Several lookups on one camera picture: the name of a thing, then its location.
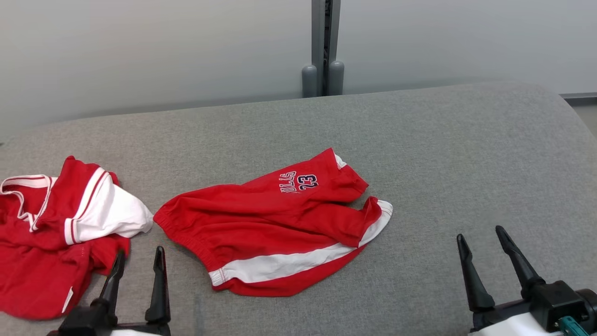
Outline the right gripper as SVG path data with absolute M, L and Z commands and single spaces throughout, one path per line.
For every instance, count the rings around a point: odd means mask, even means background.
M 521 286 L 521 293 L 531 293 L 535 285 L 545 285 L 522 251 L 517 247 L 504 227 L 497 225 L 495 232 L 501 247 L 509 256 Z M 470 336 L 563 336 L 561 331 L 548 332 L 529 312 L 530 302 L 517 300 L 495 306 L 494 298 L 486 291 L 472 262 L 472 252 L 463 234 L 457 235 L 465 293 L 469 310 L 473 315 Z

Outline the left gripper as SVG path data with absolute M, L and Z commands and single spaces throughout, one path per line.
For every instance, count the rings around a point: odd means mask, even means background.
M 107 314 L 115 314 L 119 284 L 124 274 L 126 254 L 119 250 L 106 277 L 100 296 L 91 303 L 99 306 Z M 168 291 L 166 251 L 162 246 L 156 247 L 153 262 L 154 283 L 149 308 L 145 313 L 145 321 L 118 324 L 111 331 L 111 336 L 171 336 L 168 323 L 171 321 L 170 294 Z

